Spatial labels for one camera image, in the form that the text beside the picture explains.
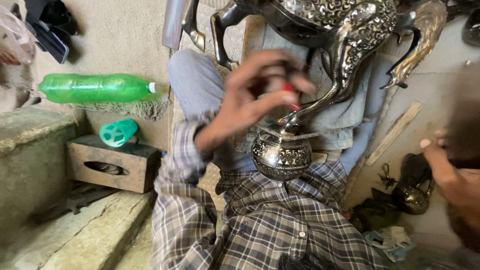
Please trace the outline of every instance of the red-handled tool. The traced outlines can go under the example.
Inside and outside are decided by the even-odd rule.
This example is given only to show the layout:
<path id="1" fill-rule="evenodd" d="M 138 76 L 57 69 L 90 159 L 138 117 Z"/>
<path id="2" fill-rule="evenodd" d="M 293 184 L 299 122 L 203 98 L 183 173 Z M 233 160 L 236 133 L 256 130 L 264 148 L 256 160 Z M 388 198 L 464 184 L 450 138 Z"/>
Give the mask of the red-handled tool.
<path id="1" fill-rule="evenodd" d="M 288 91 L 288 92 L 295 92 L 295 89 L 293 88 L 292 84 L 289 82 L 283 82 L 283 88 L 282 90 Z M 300 107 L 296 104 L 290 104 L 290 109 L 292 110 L 299 110 Z"/>

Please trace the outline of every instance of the rope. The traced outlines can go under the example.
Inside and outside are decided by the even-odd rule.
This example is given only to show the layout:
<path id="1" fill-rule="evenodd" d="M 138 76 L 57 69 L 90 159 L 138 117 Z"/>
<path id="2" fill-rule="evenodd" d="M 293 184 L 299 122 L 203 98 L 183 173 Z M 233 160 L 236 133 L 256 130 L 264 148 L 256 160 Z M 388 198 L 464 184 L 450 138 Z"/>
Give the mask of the rope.
<path id="1" fill-rule="evenodd" d="M 351 128 L 351 127 L 342 127 L 342 128 L 328 129 L 328 130 L 325 130 L 325 131 L 320 131 L 320 132 L 315 132 L 315 133 L 301 134 L 301 135 L 297 135 L 297 136 L 289 136 L 289 135 L 281 134 L 280 132 L 277 132 L 277 131 L 275 131 L 271 128 L 268 128 L 268 127 L 261 126 L 259 124 L 257 124 L 256 126 L 258 128 L 260 128 L 261 130 L 267 131 L 268 133 L 270 133 L 272 135 L 275 135 L 275 136 L 278 136 L 278 137 L 282 138 L 282 140 L 286 140 L 286 141 L 296 141 L 296 140 L 308 139 L 308 138 L 313 138 L 313 137 L 317 137 L 317 136 L 324 135 L 324 134 L 335 133 L 335 132 L 339 132 L 339 131 L 342 131 L 342 130 L 348 130 L 348 129 Z"/>

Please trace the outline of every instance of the plaid shirt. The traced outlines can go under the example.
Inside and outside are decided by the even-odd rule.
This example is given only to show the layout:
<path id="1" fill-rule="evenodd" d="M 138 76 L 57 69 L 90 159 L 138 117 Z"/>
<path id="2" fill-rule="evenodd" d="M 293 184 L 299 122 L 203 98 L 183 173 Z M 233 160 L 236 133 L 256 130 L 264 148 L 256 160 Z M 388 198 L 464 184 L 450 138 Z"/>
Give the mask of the plaid shirt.
<path id="1" fill-rule="evenodd" d="M 220 172 L 217 194 L 227 202 L 215 232 L 216 210 L 197 188 L 209 159 L 193 138 L 212 115 L 177 125 L 172 153 L 155 180 L 153 269 L 276 269 L 283 253 L 312 252 L 343 269 L 384 269 L 381 258 L 339 213 L 343 166 L 312 164 L 299 179 L 278 182 L 259 172 Z"/>

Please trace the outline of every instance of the white bottle cap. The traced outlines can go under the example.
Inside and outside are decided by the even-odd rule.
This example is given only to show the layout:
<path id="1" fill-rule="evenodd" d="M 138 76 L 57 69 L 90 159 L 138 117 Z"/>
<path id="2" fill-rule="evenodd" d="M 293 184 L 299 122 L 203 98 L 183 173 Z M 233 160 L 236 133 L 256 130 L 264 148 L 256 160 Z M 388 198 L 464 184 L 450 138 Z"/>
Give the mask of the white bottle cap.
<path id="1" fill-rule="evenodd" d="M 155 83 L 149 83 L 148 89 L 150 90 L 150 93 L 156 93 L 158 91 L 158 87 Z"/>

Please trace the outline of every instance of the green plastic cup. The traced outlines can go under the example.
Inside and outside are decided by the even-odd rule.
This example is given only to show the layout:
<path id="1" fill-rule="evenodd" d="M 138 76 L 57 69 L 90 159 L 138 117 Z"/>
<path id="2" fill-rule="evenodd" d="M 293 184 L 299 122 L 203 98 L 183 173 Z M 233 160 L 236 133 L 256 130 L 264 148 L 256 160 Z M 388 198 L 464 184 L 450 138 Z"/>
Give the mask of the green plastic cup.
<path id="1" fill-rule="evenodd" d="M 111 147 L 120 147 L 137 131 L 137 123 L 133 119 L 123 119 L 100 128 L 100 139 Z"/>

